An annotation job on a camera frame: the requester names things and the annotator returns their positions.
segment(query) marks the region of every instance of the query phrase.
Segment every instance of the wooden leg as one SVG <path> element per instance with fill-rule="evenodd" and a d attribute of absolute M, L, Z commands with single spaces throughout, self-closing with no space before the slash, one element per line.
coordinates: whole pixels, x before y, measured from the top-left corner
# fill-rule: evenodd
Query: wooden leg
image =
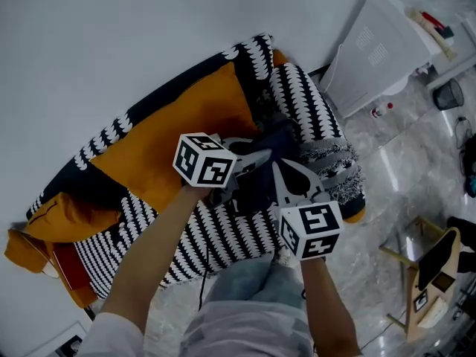
<path fill-rule="evenodd" d="M 409 260 L 408 258 L 405 258 L 403 257 L 402 255 L 400 255 L 399 253 L 396 253 L 395 251 L 393 250 L 390 250 L 388 247 L 385 247 L 385 246 L 380 246 L 380 251 L 390 255 L 391 257 L 394 257 L 395 259 L 398 259 L 400 262 L 402 262 L 404 265 L 407 265 L 407 266 L 414 266 L 415 265 L 415 262 L 412 261 L 412 260 Z"/>
<path fill-rule="evenodd" d="M 416 218 L 416 222 L 423 224 L 425 227 L 431 229 L 432 231 L 435 231 L 439 235 L 443 235 L 445 233 L 442 228 L 436 226 L 433 222 L 430 222 L 427 219 L 424 219 L 423 217 L 418 216 Z"/>
<path fill-rule="evenodd" d="M 403 330 L 405 330 L 405 325 L 402 322 L 400 322 L 398 319 L 394 318 L 390 313 L 387 315 L 387 319 L 390 320 L 395 325 L 398 325 Z"/>

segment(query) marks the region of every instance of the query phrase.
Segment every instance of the white t-shirt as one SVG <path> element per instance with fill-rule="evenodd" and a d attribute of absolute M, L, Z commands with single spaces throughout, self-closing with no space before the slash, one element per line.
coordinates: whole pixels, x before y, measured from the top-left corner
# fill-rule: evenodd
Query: white t-shirt
<path fill-rule="evenodd" d="M 78 357 L 139 357 L 144 337 L 131 321 L 111 313 L 94 320 Z M 181 343 L 180 357 L 310 357 L 312 339 L 306 313 L 259 301 L 207 303 Z"/>

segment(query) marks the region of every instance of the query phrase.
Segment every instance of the white cube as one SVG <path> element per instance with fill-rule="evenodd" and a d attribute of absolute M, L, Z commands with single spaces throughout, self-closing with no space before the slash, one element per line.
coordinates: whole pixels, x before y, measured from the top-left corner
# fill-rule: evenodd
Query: white cube
<path fill-rule="evenodd" d="M 180 136 L 173 167 L 193 187 L 225 187 L 237 156 L 203 132 Z"/>
<path fill-rule="evenodd" d="M 280 210 L 279 233 L 299 260 L 332 253 L 343 230 L 344 222 L 336 201 Z"/>

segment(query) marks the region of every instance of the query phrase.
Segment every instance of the wooden chair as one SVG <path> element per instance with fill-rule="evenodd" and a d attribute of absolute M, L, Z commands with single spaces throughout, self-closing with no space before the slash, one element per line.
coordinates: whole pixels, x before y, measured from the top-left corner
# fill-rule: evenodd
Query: wooden chair
<path fill-rule="evenodd" d="M 443 230 L 422 217 L 417 217 L 415 224 L 419 226 L 422 233 L 427 228 L 439 237 L 431 249 L 417 261 L 411 260 L 387 246 L 380 246 L 381 251 L 396 258 L 407 267 L 406 321 L 402 323 L 390 314 L 387 315 L 387 318 L 405 331 L 409 342 L 424 335 L 425 329 L 419 327 L 418 324 L 438 298 L 450 303 L 460 255 L 460 232 L 458 229 Z"/>

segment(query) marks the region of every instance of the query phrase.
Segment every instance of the shirt sleeve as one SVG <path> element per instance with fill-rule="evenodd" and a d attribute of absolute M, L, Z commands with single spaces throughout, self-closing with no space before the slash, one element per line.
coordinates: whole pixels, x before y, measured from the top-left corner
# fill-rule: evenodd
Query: shirt sleeve
<path fill-rule="evenodd" d="M 131 321 L 112 313 L 100 313 L 81 343 L 78 357 L 140 357 L 144 335 Z"/>

